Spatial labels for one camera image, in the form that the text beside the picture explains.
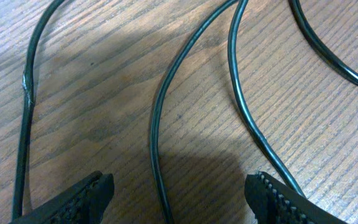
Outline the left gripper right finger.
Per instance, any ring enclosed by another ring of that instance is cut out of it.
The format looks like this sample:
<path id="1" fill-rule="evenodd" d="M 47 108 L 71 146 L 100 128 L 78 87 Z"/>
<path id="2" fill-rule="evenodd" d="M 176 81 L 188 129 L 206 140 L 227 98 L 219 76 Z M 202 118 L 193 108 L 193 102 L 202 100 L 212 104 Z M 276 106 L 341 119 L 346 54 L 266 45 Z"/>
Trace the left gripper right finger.
<path id="1" fill-rule="evenodd" d="M 346 224 L 266 172 L 247 175 L 244 195 L 258 223 Z"/>

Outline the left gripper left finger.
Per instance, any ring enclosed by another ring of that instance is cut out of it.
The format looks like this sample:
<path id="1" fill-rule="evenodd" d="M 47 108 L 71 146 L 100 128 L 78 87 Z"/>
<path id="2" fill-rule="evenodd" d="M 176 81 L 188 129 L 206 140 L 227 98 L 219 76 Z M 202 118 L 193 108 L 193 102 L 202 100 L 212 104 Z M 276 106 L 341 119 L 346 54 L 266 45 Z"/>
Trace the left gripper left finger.
<path id="1" fill-rule="evenodd" d="M 12 222 L 100 224 L 113 196 L 113 175 L 95 171 L 34 211 Z"/>

